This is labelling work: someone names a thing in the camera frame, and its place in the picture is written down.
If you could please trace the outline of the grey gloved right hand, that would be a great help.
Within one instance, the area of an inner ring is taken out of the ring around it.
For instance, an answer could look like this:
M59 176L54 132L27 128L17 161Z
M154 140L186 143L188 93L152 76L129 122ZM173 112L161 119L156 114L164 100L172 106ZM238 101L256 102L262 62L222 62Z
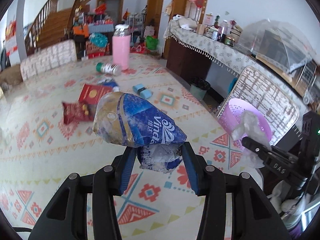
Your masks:
M302 197L285 200L286 194L289 193L290 189L290 185L282 180L274 187L269 198L287 230L293 229L298 224L301 220L302 212L311 199L311 195L306 193Z

